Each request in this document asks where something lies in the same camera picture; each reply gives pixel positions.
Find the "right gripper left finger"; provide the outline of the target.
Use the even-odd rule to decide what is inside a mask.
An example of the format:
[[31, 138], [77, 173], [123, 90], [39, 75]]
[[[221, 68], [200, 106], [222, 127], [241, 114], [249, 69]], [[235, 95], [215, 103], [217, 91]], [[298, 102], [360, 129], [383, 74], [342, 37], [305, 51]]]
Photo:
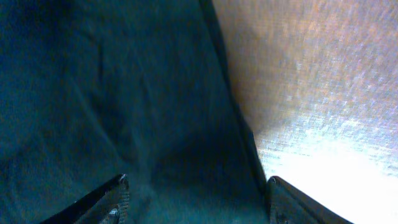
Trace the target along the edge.
[[40, 224], [125, 224], [129, 182], [119, 174]]

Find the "black shorts garment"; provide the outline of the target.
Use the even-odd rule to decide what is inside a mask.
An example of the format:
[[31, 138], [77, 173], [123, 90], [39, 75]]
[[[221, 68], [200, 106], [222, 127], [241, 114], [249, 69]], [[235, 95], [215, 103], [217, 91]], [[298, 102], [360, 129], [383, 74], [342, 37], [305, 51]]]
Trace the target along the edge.
[[269, 221], [213, 3], [1, 0], [1, 222], [118, 174], [128, 223]]

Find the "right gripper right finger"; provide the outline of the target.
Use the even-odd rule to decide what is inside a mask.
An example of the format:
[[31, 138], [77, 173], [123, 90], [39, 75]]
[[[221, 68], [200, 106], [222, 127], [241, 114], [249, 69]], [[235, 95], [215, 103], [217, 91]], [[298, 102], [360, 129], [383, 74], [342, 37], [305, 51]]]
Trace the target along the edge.
[[267, 182], [270, 224], [352, 224], [279, 176]]

